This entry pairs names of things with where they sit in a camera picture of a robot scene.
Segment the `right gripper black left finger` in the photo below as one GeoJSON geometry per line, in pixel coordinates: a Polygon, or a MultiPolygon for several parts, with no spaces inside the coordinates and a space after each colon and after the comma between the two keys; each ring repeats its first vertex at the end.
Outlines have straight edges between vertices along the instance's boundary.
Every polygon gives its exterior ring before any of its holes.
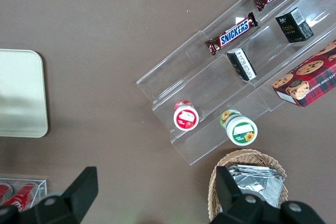
{"type": "Polygon", "coordinates": [[[36,222],[81,223],[97,195],[97,168],[86,167],[60,196],[49,196],[35,206],[36,222]]]}

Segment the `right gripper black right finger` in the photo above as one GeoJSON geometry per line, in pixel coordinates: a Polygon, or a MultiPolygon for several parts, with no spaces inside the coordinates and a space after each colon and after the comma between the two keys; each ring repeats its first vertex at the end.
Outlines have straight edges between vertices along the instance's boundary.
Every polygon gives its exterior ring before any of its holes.
{"type": "Polygon", "coordinates": [[[263,201],[243,194],[225,166],[216,167],[216,192],[222,212],[215,217],[215,223],[260,223],[263,201]]]}

